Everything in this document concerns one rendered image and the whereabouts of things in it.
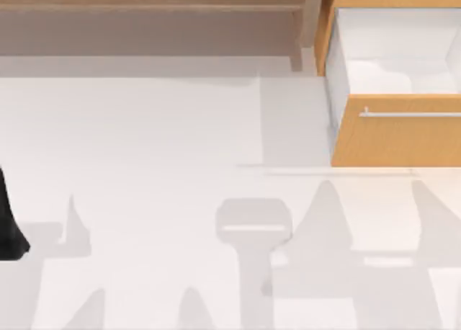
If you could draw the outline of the open drawer grey inside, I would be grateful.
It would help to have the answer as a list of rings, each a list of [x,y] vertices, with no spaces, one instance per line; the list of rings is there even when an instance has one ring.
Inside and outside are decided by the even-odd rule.
[[[333,134],[351,94],[461,94],[461,8],[340,8],[326,58]]]

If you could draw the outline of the pale wooden drawer front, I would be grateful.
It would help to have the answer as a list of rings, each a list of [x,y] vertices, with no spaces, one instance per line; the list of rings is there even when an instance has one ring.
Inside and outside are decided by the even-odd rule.
[[[461,167],[461,118],[359,117],[374,112],[461,112],[461,94],[351,94],[334,167]]]

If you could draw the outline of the brown wooden open shelf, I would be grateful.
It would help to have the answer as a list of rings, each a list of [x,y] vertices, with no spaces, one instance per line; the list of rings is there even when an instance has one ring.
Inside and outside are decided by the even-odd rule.
[[[0,55],[285,57],[303,67],[321,0],[0,0]]]

